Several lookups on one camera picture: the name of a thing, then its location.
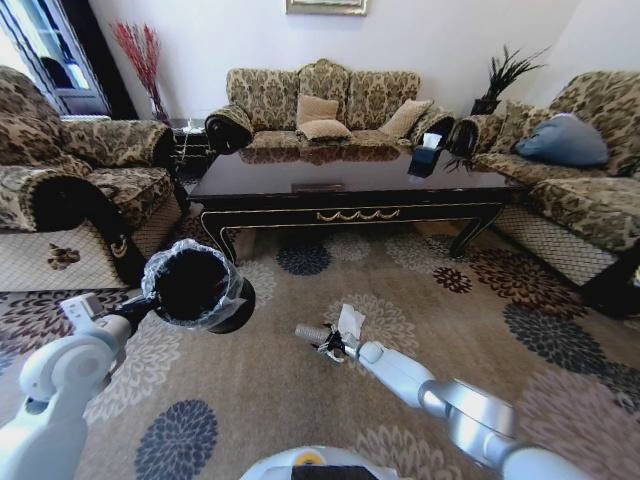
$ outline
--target table leg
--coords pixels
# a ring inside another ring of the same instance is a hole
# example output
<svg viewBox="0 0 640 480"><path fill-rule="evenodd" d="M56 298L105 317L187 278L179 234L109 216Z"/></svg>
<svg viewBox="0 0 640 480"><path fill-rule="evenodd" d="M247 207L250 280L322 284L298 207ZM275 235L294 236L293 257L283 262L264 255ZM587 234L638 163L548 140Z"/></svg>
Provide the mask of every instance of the table leg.
<svg viewBox="0 0 640 480"><path fill-rule="evenodd" d="M489 227L496 218L502 213L504 205L497 206L491 209L487 209L486 214L473 218L469 221L466 227L458 234L453 240L451 248L449 249L449 255L451 258L460 258L464 255L464 252L469 245L469 242L480 235L487 227Z"/></svg>
<svg viewBox="0 0 640 480"><path fill-rule="evenodd" d="M229 238L229 234L227 233L227 227L215 225L210 221L208 221L206 225L205 222L202 221L202 226L218 246L218 249L224 254L224 256L235 264L237 260L236 250L235 248L233 248L233 242L231 241L231 239Z"/></svg>

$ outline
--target sofa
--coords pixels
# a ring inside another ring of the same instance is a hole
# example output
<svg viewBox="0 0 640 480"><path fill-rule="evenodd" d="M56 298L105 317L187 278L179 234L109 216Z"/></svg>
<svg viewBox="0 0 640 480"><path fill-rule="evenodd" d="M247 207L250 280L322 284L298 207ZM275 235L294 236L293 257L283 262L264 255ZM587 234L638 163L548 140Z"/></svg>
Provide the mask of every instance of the sofa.
<svg viewBox="0 0 640 480"><path fill-rule="evenodd" d="M411 148L425 132L446 141L455 118L431 106L412 126L407 138L395 139L378 130L408 99L415 100L420 77L413 72L350 71L327 59L298 71L238 68L228 72L229 104L211 113L205 122L215 154L242 149L252 162L309 160L393 159L395 147ZM309 142L296 133L298 95L339 102L336 119L353 138Z"/></svg>
<svg viewBox="0 0 640 480"><path fill-rule="evenodd" d="M62 121L0 67L0 291L139 286L187 208L166 125Z"/></svg>
<svg viewBox="0 0 640 480"><path fill-rule="evenodd" d="M557 112L573 113L599 131L609 153L603 168L545 165L492 151L499 136L503 142L511 134L504 115L460 120L451 149L474 168L530 187L526 202L507 207L496 221L501 232L578 285L593 306L612 315L640 311L640 288L632 281L640 265L640 73L579 75L547 115ZM525 115L518 127L544 119Z"/></svg>

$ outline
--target black plant pot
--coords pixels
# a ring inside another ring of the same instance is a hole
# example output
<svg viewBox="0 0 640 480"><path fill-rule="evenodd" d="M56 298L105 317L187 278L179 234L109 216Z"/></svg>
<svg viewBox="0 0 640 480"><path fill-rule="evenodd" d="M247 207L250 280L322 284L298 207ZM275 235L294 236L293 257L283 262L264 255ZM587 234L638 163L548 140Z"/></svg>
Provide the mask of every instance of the black plant pot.
<svg viewBox="0 0 640 480"><path fill-rule="evenodd" d="M473 102L473 109L471 109L471 115L489 115L495 112L498 108L500 100L485 100L484 98L476 98Z"/></svg>

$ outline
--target potted plant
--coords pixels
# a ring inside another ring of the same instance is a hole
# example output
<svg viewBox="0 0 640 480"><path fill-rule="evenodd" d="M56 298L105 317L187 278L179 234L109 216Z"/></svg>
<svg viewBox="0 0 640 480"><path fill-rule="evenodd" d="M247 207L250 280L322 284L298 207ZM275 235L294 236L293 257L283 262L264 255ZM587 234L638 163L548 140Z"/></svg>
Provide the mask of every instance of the potted plant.
<svg viewBox="0 0 640 480"><path fill-rule="evenodd" d="M471 110L471 115L487 115L493 113L500 103L498 97L509 85L515 82L523 73L544 66L540 64L534 65L533 61L549 49L549 47L547 47L522 60L517 60L516 57L520 53L520 49L510 53L506 45L502 48L504 58L491 57L489 89L482 98L476 99L473 104L473 110Z"/></svg>

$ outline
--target tissue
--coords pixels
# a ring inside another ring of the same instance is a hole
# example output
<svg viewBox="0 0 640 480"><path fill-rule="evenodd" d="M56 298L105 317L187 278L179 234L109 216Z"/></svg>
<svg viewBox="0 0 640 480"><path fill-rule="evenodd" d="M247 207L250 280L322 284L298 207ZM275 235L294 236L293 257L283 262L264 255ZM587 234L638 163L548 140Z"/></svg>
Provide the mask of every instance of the tissue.
<svg viewBox="0 0 640 480"><path fill-rule="evenodd" d="M422 137L422 144L427 148L435 150L438 148L441 138L442 135L438 135L437 133L425 133L424 137Z"/></svg>
<svg viewBox="0 0 640 480"><path fill-rule="evenodd" d="M358 312L352 305L345 303L342 305L340 319L338 320L338 331L343 337L350 333L356 339L360 338L360 329L365 316Z"/></svg>

